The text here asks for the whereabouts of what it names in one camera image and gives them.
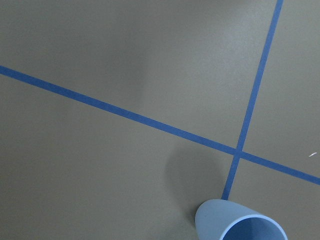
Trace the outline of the light blue plastic cup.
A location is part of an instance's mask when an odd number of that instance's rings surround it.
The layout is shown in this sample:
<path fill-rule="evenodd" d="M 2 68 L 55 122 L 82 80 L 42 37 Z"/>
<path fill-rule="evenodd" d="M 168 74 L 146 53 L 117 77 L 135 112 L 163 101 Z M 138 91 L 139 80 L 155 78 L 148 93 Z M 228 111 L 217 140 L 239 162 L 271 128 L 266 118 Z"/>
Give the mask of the light blue plastic cup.
<path fill-rule="evenodd" d="M 283 228 L 272 218 L 223 199 L 203 202 L 195 214 L 200 240 L 286 240 Z"/>

